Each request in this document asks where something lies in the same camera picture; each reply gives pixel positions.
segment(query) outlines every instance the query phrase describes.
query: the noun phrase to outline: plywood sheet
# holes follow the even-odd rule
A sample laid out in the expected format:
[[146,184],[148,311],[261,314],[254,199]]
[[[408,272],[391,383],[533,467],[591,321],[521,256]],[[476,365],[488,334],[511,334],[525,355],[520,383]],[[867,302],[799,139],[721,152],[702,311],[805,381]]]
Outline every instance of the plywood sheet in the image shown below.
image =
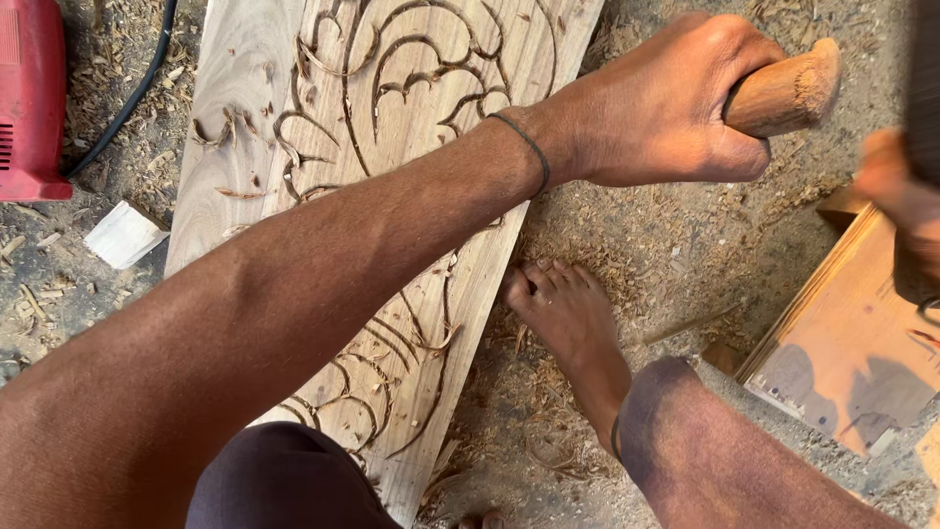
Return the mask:
[[748,390],[862,455],[940,390],[940,329],[895,293],[893,248],[893,225],[867,206],[739,372]]
[[[194,118],[216,131],[222,107],[236,118],[247,110],[258,136],[236,119],[237,145],[187,144],[167,274],[220,244],[233,226],[380,175],[489,112],[558,90],[577,75],[601,4],[211,2]],[[265,10],[277,23],[263,19]],[[233,70],[241,53],[250,56]],[[274,112],[264,116],[269,99]],[[216,186],[264,195],[235,200]],[[329,434],[379,483],[392,516],[410,526],[525,208],[429,267],[259,421],[298,421]]]

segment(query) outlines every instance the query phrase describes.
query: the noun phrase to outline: chisel handle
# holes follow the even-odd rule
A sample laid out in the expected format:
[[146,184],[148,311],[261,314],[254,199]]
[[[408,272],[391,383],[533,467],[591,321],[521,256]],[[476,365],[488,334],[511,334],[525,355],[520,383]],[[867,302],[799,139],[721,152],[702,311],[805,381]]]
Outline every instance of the chisel handle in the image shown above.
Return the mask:
[[738,82],[728,95],[725,124],[753,137],[770,137],[825,120],[838,99],[841,53],[833,39],[810,52],[765,66]]

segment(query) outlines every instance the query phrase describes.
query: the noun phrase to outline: hand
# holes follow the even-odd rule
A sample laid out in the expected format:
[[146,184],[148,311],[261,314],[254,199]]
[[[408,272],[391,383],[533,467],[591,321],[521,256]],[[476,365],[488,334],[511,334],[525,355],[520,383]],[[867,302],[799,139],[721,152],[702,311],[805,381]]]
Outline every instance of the hand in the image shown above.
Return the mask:
[[629,54],[539,103],[573,145],[568,179],[627,186],[761,176],[770,145],[725,126],[745,75],[786,58],[735,15],[685,13]]
[[940,281],[940,191],[911,177],[901,129],[871,134],[854,189],[885,212],[921,272]]

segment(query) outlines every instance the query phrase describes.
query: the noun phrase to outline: ventilation slot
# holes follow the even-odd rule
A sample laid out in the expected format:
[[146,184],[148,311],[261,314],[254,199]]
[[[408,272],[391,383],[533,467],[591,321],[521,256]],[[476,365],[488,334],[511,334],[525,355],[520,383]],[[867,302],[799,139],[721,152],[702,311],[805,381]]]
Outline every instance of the ventilation slot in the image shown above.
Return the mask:
[[13,125],[0,123],[0,170],[9,170],[13,159]]

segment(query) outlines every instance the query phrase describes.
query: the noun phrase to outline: red machine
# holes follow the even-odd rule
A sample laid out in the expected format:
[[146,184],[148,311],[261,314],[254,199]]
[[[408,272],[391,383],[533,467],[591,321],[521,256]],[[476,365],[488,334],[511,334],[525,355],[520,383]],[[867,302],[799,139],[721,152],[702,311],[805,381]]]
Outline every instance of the red machine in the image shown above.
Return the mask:
[[0,0],[0,201],[71,198],[63,35],[55,0]]

